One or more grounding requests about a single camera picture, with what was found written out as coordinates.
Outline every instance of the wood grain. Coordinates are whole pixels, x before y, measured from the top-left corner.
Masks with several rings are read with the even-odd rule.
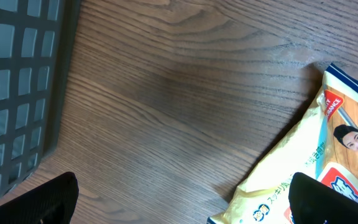
[[[358,1],[83,0],[56,153],[72,223],[204,223],[305,112],[358,79]]]

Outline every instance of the gray basket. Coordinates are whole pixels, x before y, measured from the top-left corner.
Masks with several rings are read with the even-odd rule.
[[[50,153],[56,145],[79,5],[0,0],[0,198],[36,170],[45,146]],[[61,30],[70,32],[65,39]]]

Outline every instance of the red label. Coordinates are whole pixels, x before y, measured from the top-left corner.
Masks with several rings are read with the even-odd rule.
[[[358,203],[358,190],[337,169],[330,168],[321,183]]]
[[[324,95],[326,97],[326,115],[329,121],[331,116],[342,106],[344,100],[329,90],[324,90]]]
[[[291,208],[288,207],[285,212],[284,212],[284,216],[285,218],[291,223],[294,224],[293,222],[293,217],[292,217],[292,212],[291,212]]]

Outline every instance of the snack bag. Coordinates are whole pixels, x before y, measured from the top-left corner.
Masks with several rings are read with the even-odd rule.
[[[331,64],[302,120],[237,186],[209,224],[293,223],[289,186],[302,172],[358,203],[358,81]]]

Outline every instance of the woman's hair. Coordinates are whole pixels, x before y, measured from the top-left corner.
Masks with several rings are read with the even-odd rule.
[[[341,124],[338,127],[335,128],[334,130],[334,136],[336,139],[338,139],[338,141],[345,146],[345,144],[343,144],[343,137],[345,137],[345,135],[351,133],[351,132],[357,132],[358,133],[358,129],[352,126],[347,126],[345,124]]]

